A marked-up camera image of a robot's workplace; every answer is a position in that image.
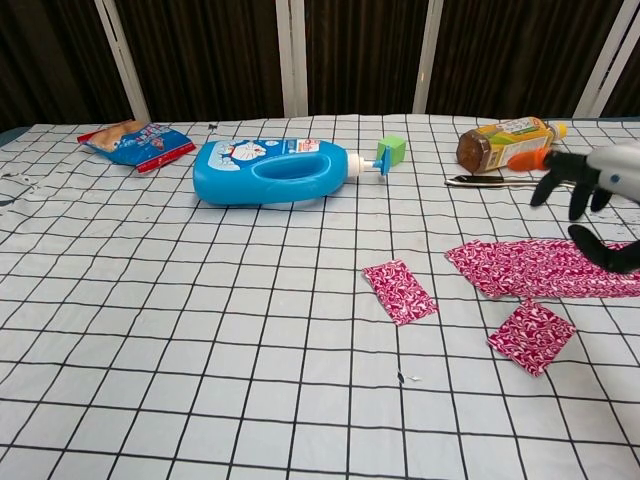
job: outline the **bottle label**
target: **bottle label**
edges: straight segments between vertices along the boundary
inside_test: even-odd
[[[310,138],[298,140],[296,152],[308,153],[317,152],[318,150],[320,150],[320,142],[318,140],[311,140]]]
[[[215,142],[207,162],[216,170],[241,170],[267,158],[320,150],[319,140],[220,140]]]
[[[502,155],[496,155],[496,158],[492,159],[495,162],[495,165],[492,165],[491,168],[504,167],[507,162],[509,162],[509,159],[515,154],[530,152],[531,150],[543,148],[546,145],[547,137],[532,138],[531,140],[524,140],[522,142],[512,143],[511,145],[505,145],[502,148]]]
[[[518,118],[517,120],[509,120],[508,122],[498,123],[497,128],[506,133],[515,135],[534,132],[542,127],[538,125],[532,117]]]

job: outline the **pink patterned cloth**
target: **pink patterned cloth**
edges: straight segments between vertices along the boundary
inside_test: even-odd
[[[438,311],[402,260],[362,269],[382,306],[398,326]]]
[[[526,300],[491,334],[488,343],[537,377],[575,332],[576,327],[548,308]]]
[[[609,244],[612,248],[624,245]],[[467,280],[490,297],[640,296],[640,272],[605,272],[568,240],[474,241],[446,255]]]

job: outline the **snack bag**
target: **snack bag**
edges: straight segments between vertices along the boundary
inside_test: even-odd
[[[134,166],[140,173],[166,165],[196,148],[180,132],[136,120],[87,133],[78,137],[78,143],[91,147],[114,163]]]

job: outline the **dark curtain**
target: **dark curtain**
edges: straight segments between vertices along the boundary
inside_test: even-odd
[[[283,115],[275,2],[116,3],[153,120]]]
[[[427,112],[572,116],[621,4],[444,2]]]
[[[428,5],[305,0],[309,113],[410,112]]]
[[[640,116],[640,41],[636,43],[627,64],[611,92],[602,112],[603,117]]]
[[[1,0],[0,131],[131,117],[93,0]]]

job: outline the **blue detergent bottle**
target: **blue detergent bottle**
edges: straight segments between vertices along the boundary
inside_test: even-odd
[[[219,140],[198,153],[193,186],[214,205],[297,202],[329,195],[366,169],[386,175],[390,167],[389,147],[371,162],[321,140]]]

